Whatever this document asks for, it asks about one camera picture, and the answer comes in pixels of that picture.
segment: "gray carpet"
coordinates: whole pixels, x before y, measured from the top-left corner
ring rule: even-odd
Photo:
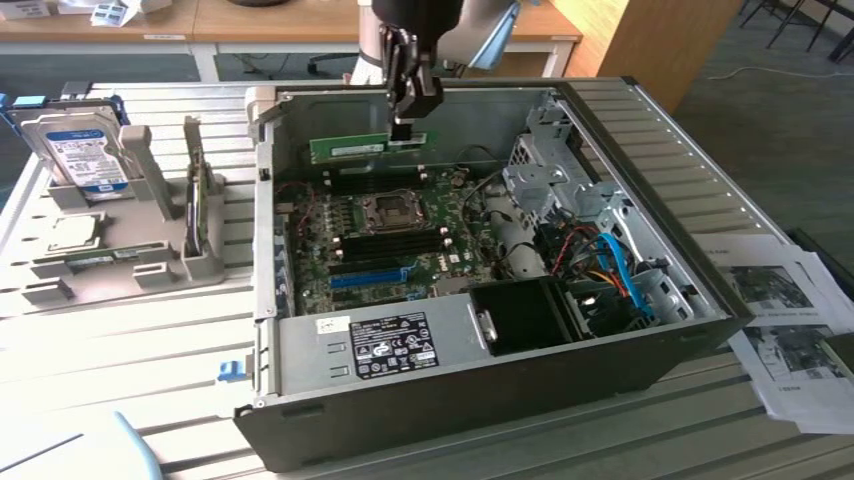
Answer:
[[[811,53],[813,29],[790,26],[771,50],[765,44],[779,20],[759,13],[745,29],[734,19],[675,117],[713,158],[783,226],[801,226],[849,267],[854,267],[854,77],[805,79],[745,72],[711,81],[741,66],[811,73],[854,73],[854,56],[838,66],[826,60],[838,37],[827,33]],[[252,62],[276,79],[311,78],[308,55],[258,56]],[[264,80],[244,74],[232,56],[220,56],[223,80]],[[340,78],[352,60],[324,62]],[[98,82],[196,81],[188,56],[0,57],[0,92],[55,95],[68,80]],[[0,125],[0,204],[17,178],[27,147]]]

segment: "slatted table surface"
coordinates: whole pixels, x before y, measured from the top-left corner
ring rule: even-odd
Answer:
[[[200,117],[226,187],[227,280],[216,287],[0,321],[0,407],[56,422],[119,410],[168,478],[851,478],[854,437],[801,435],[770,420],[731,353],[679,365],[643,393],[402,447],[299,474],[264,471],[218,413],[248,382],[214,385],[219,361],[251,348],[254,151],[240,84],[99,84],[131,122],[152,128],[167,176],[183,175],[184,115]],[[779,231],[642,91],[618,79],[573,81],[689,230]],[[607,175],[602,165],[597,168]],[[31,160],[0,218],[4,268],[49,211]],[[626,359],[627,368],[643,359]],[[92,478],[99,478],[96,466]]]

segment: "green ram module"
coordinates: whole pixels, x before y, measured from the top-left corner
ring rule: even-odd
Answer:
[[[311,163],[332,163],[358,160],[363,157],[398,155],[430,150],[435,143],[435,133],[414,133],[412,140],[391,142],[387,133],[370,133],[350,137],[318,138],[308,142]]]

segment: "motherboard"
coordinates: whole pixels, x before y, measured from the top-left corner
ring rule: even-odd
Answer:
[[[495,243],[489,218],[464,216],[475,186],[460,167],[284,183],[298,315],[450,295],[498,279],[482,253]]]

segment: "cpu socket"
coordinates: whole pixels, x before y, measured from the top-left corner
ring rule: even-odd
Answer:
[[[367,197],[362,206],[366,229],[371,233],[414,230],[424,226],[420,196],[412,191]]]

